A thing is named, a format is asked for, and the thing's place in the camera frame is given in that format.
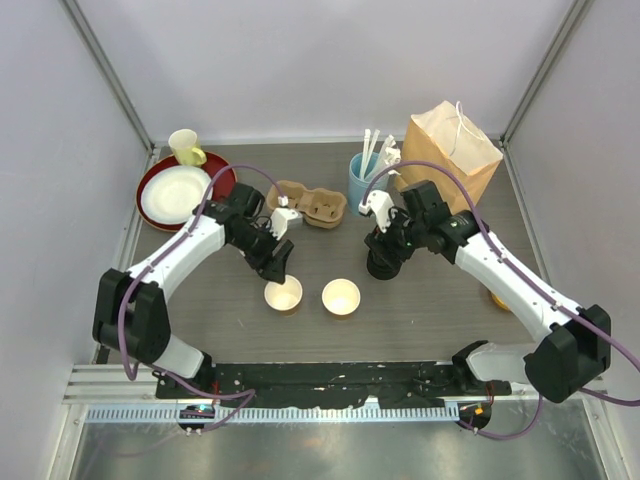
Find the aluminium front rail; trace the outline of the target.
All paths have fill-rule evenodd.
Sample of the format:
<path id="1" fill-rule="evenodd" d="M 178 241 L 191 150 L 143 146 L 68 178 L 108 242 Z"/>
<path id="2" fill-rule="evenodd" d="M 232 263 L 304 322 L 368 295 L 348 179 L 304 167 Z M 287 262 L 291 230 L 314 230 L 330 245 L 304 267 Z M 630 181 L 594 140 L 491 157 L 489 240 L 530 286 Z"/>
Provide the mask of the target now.
<path id="1" fill-rule="evenodd" d="M 359 408 L 283 409 L 250 408 L 255 396 L 246 390 L 236 407 L 224 407 L 222 395 L 201 398 L 148 368 L 129 381 L 115 364 L 76 366 L 64 393 L 67 404 L 84 404 L 87 424 L 170 423 L 186 431 L 200 429 L 223 418 L 240 424 L 373 423 L 373 422 L 457 422 L 476 420 L 486 425 L 492 408 L 501 400 L 534 401 L 537 397 L 526 385 L 510 384 L 508 396 L 446 397 L 439 407 L 383 409 L 378 399 L 368 398 Z"/>

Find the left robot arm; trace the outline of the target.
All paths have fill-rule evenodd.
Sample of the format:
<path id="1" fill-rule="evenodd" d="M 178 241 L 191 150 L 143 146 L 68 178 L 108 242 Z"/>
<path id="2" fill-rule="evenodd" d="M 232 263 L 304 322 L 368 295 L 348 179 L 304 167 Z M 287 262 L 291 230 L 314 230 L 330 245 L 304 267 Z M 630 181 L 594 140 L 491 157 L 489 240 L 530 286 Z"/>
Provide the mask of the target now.
<path id="1" fill-rule="evenodd" d="M 187 396 L 205 397 L 213 385 L 213 360 L 172 333 L 167 302 L 197 266 L 227 245 L 262 279 L 284 283 L 293 249 L 284 235 L 302 216 L 282 197 L 260 225 L 264 201 L 258 190 L 237 183 L 222 201 L 196 207 L 186 224 L 147 259 L 126 271 L 105 272 L 98 287 L 94 340 L 119 351 L 128 367 L 140 363 L 170 372 Z"/>

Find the white paper plate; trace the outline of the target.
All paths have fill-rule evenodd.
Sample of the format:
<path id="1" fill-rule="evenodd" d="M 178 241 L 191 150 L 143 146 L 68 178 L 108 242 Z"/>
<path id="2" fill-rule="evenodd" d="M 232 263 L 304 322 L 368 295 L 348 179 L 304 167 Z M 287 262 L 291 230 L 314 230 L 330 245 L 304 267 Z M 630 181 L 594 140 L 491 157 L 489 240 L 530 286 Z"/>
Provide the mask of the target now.
<path id="1" fill-rule="evenodd" d="M 185 223 L 200 204 L 210 182 L 201 168 L 174 166 L 154 174 L 141 194 L 142 212 L 154 223 Z"/>

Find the paper cup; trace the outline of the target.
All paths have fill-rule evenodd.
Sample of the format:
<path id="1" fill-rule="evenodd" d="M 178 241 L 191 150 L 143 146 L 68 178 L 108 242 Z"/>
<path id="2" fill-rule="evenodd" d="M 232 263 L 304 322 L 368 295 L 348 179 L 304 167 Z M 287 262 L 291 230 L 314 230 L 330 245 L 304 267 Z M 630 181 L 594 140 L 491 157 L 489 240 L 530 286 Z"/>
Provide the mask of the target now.
<path id="1" fill-rule="evenodd" d="M 359 308 L 361 292 L 351 280 L 338 278 L 325 285 L 321 300 L 324 308 L 331 315 L 337 318 L 347 318 Z"/>
<path id="2" fill-rule="evenodd" d="M 300 305 L 303 297 L 303 287 L 300 281 L 287 274 L 282 284 L 268 282 L 264 288 L 264 300 L 276 312 L 292 314 Z"/>

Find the blue straw holder cup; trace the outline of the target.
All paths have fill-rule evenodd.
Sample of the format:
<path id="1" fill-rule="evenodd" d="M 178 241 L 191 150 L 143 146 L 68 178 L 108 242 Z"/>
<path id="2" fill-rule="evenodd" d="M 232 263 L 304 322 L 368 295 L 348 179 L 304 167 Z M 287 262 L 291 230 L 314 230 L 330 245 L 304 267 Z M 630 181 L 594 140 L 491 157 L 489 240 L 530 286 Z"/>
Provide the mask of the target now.
<path id="1" fill-rule="evenodd" d="M 347 188 L 347 206 L 349 211 L 354 215 L 359 215 L 358 205 L 362 200 L 366 188 L 369 186 L 369 181 L 363 180 L 359 177 L 360 164 L 362 161 L 362 152 L 356 154 L 349 163 L 349 180 Z M 372 158 L 367 166 L 367 173 L 371 173 L 375 166 L 378 153 L 373 153 Z M 374 190 L 386 190 L 389 176 L 385 175 L 379 179 L 375 185 Z"/>

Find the orange bowl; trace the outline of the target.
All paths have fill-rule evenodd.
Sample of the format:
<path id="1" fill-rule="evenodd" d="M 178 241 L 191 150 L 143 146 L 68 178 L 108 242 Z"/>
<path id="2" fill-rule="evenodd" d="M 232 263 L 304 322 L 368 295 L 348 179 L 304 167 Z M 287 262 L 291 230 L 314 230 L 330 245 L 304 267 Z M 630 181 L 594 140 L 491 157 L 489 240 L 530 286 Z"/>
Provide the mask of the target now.
<path id="1" fill-rule="evenodd" d="M 504 311 L 507 311 L 507 312 L 511 311 L 510 307 L 498 295 L 496 295 L 493 291 L 489 291 L 489 293 L 492 301 L 495 303 L 496 306 L 498 306 L 500 309 Z"/>

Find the stack of black lids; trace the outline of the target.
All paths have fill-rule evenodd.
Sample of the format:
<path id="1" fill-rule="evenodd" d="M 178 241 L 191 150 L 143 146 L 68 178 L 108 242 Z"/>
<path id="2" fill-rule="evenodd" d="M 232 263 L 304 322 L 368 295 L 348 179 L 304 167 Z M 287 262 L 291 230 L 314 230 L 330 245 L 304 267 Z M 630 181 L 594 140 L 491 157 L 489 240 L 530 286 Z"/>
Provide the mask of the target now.
<path id="1" fill-rule="evenodd" d="M 389 264 L 382 257 L 369 251 L 366 260 L 366 268 L 368 273 L 377 280 L 388 281 L 395 278 L 402 264 Z"/>

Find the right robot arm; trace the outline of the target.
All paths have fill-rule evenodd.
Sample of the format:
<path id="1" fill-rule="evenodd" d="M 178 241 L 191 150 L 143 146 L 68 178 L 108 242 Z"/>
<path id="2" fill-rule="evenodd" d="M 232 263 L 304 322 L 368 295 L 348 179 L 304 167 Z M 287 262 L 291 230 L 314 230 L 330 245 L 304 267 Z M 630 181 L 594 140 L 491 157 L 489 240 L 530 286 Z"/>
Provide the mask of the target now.
<path id="1" fill-rule="evenodd" d="M 589 308 L 561 295 L 515 258 L 469 210 L 451 213 L 435 184 L 423 182 L 391 195 L 371 191 L 358 205 L 376 220 L 366 236 L 367 270 L 390 280 L 419 248 L 443 256 L 495 294 L 529 332 L 533 342 L 498 345 L 476 341 L 453 356 L 451 380 L 472 395 L 490 381 L 529 384 L 545 399 L 561 403 L 611 363 L 610 345 L 594 333 L 611 331 L 611 319 L 599 306 Z"/>

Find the cardboard cup carrier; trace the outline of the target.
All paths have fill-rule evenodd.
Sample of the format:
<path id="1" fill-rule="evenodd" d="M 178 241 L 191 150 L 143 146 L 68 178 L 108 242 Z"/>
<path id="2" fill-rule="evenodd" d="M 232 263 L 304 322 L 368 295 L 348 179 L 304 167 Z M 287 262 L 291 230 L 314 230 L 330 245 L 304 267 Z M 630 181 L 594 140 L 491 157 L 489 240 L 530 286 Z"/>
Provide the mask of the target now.
<path id="1" fill-rule="evenodd" d="M 281 180 L 278 185 L 288 198 L 287 206 L 299 212 L 304 221 L 314 227 L 338 227 L 347 207 L 346 197 L 324 188 L 308 189 L 302 183 Z"/>

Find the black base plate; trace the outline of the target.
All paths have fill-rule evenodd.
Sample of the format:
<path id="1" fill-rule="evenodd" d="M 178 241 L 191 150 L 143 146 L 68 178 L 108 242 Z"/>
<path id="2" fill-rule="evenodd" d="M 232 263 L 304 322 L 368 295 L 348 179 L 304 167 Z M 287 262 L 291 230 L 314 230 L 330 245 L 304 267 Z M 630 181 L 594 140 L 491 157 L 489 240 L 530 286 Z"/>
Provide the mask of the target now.
<path id="1" fill-rule="evenodd" d="M 512 393 L 505 381 L 466 378 L 448 363 L 219 363 L 203 378 L 188 383 L 224 397 L 236 407 L 243 392 L 254 390 L 250 408 L 346 409 L 362 407 L 370 397 L 383 409 L 439 407 L 446 397 L 481 397 Z"/>

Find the yellow mug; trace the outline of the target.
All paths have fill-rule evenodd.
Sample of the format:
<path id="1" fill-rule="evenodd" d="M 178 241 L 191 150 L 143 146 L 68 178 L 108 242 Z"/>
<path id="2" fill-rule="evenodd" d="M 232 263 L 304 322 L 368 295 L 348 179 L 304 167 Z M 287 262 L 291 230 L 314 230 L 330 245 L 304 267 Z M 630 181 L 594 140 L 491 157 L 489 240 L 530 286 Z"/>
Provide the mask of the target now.
<path id="1" fill-rule="evenodd" d="M 198 135 L 191 129 L 180 129 L 173 132 L 168 145 L 180 165 L 200 167 L 207 161 L 206 153 L 201 149 Z"/>

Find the brown paper bag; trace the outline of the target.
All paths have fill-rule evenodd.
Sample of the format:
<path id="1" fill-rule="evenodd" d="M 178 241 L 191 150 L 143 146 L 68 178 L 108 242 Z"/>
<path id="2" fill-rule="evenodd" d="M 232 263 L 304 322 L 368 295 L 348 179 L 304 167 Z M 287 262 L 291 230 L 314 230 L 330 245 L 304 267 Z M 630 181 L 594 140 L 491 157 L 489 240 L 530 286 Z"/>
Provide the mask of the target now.
<path id="1" fill-rule="evenodd" d="M 463 113 L 459 102 L 445 100 L 411 116 L 401 160 L 406 165 L 394 180 L 397 191 L 432 181 L 456 214 L 479 202 L 503 153 Z"/>

